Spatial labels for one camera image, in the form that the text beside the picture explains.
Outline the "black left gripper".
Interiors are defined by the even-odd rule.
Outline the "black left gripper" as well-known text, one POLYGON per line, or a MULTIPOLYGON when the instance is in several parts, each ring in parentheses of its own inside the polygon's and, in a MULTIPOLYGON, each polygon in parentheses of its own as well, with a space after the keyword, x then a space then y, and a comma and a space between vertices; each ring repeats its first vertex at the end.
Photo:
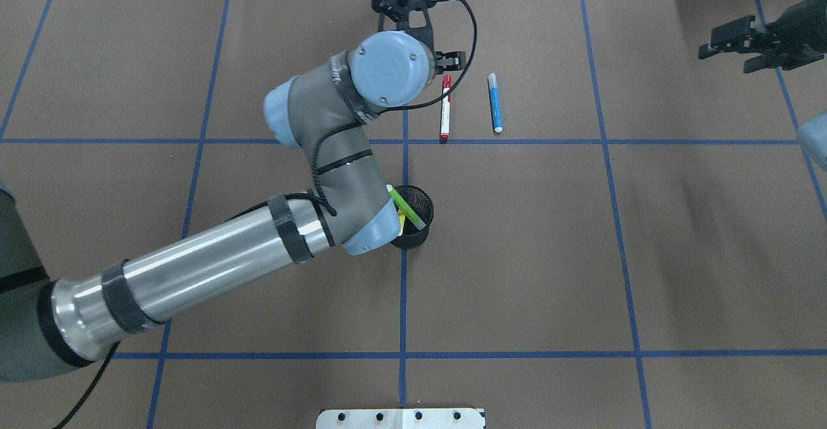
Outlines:
POLYGON ((465 51, 434 51, 434 74, 464 72, 464 70, 466 70, 466 64, 465 51))

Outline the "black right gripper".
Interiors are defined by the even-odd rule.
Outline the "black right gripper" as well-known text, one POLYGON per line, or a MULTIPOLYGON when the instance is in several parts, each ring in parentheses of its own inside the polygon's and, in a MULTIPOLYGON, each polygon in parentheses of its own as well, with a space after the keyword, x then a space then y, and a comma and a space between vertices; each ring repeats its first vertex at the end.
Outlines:
POLYGON ((760 25, 756 17, 740 17, 711 30, 709 41, 699 47, 698 59, 718 53, 765 53, 769 37, 773 52, 744 62, 742 72, 764 69, 794 70, 822 60, 826 52, 825 0, 806 0, 786 9, 778 19, 760 25))

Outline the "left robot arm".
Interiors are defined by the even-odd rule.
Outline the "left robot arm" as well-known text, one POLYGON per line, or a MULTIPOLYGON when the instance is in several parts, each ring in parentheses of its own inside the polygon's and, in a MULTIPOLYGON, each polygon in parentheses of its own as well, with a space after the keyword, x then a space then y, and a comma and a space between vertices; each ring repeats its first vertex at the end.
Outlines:
POLYGON ((380 31, 269 92, 265 120, 301 149, 313 187, 278 194, 221 225, 83 280, 52 280, 2 186, 2 381, 56 377, 109 359, 127 337, 258 278, 341 246, 362 255, 400 232, 364 126, 415 109, 437 74, 474 53, 438 52, 411 30, 380 31))

